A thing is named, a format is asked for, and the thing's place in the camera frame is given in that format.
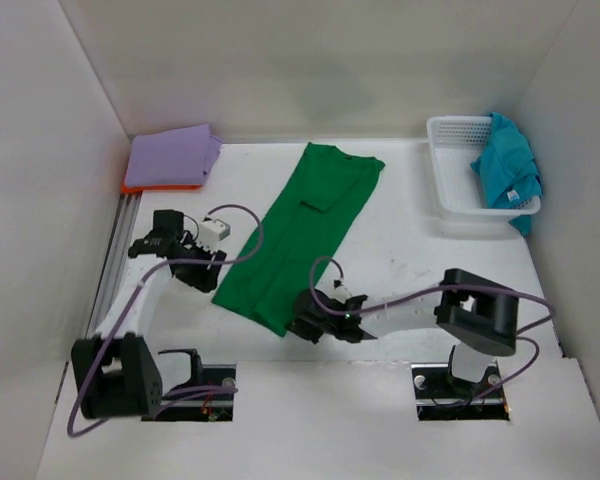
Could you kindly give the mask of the orange t shirt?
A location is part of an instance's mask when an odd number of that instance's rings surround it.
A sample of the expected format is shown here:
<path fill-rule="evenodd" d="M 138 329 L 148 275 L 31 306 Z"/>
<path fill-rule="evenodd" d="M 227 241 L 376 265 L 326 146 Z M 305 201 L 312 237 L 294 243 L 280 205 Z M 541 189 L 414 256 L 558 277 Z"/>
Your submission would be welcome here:
<path fill-rule="evenodd" d="M 202 185 L 149 185 L 149 186 L 138 186 L 130 187 L 125 183 L 120 186 L 120 193 L 123 195 L 140 194 L 147 191 L 158 191 L 158 192 L 184 192 L 184 191 L 196 191 L 202 188 Z"/>

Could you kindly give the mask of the lavender t shirt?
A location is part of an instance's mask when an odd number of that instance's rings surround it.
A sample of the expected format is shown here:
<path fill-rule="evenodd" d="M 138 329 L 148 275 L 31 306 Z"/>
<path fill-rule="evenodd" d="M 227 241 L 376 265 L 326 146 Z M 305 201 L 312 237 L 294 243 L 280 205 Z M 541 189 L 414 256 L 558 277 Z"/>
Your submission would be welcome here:
<path fill-rule="evenodd" d="M 122 183 L 149 185 L 202 185 L 219 158 L 223 140 L 209 124 L 137 135 L 131 142 Z"/>

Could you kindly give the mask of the green t shirt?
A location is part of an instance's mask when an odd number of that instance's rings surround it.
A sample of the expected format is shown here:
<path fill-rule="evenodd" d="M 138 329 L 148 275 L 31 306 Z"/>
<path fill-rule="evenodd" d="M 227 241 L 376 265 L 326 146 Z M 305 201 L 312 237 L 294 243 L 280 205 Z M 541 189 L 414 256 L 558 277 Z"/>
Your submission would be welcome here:
<path fill-rule="evenodd" d="M 284 336 L 321 256 L 333 256 L 373 194 L 385 163 L 309 143 L 269 208 L 263 243 L 231 266 L 212 303 Z"/>

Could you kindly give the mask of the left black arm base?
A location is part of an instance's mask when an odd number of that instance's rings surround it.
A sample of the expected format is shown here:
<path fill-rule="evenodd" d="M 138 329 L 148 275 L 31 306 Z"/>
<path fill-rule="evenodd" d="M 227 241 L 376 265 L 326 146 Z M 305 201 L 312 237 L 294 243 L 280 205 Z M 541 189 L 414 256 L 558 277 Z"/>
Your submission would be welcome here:
<path fill-rule="evenodd" d="M 144 416 L 142 422 L 185 422 L 213 423 L 231 422 L 234 415 L 235 394 L 229 392 L 236 385 L 237 366 L 235 364 L 205 365 L 202 370 L 204 389 L 183 392 L 194 386 L 192 381 L 175 387 L 179 394 L 166 394 L 161 407 L 170 402 L 174 405 L 161 410 L 156 416 Z"/>

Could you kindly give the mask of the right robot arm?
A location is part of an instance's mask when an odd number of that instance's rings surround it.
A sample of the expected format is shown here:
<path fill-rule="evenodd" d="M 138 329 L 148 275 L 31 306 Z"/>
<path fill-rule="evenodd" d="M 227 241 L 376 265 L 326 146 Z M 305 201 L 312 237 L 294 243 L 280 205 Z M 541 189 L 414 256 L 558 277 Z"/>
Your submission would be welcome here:
<path fill-rule="evenodd" d="M 351 344 L 397 332 L 439 328 L 457 340 L 444 384 L 463 396 L 475 389 L 497 357 L 516 352 L 519 298 L 513 290 L 462 269 L 448 269 L 438 291 L 374 299 L 353 296 L 340 279 L 327 294 L 307 288 L 293 304 L 287 330 L 316 344 L 329 335 Z"/>

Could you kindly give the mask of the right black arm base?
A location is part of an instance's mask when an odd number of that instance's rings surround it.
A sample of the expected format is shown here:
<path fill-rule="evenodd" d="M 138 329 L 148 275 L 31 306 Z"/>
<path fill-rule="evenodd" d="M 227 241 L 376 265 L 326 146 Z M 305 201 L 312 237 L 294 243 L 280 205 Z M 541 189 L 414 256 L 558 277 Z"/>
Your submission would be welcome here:
<path fill-rule="evenodd" d="M 479 398 L 501 380 L 496 363 L 488 366 L 478 383 L 452 377 L 443 363 L 412 364 L 411 374 L 420 421 L 509 420 L 503 388 Z"/>

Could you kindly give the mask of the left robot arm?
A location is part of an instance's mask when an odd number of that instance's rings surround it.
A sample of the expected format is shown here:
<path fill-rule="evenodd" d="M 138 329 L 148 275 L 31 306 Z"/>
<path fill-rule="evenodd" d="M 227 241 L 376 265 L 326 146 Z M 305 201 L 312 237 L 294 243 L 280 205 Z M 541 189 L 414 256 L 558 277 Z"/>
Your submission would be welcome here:
<path fill-rule="evenodd" d="M 78 401 L 89 420 L 154 414 L 164 390 L 146 336 L 157 301 L 171 279 L 202 293 L 213 291 L 230 235 L 226 222 L 204 217 L 194 232 L 177 210 L 156 210 L 152 228 L 132 242 L 127 270 L 108 313 L 89 338 L 71 349 Z"/>

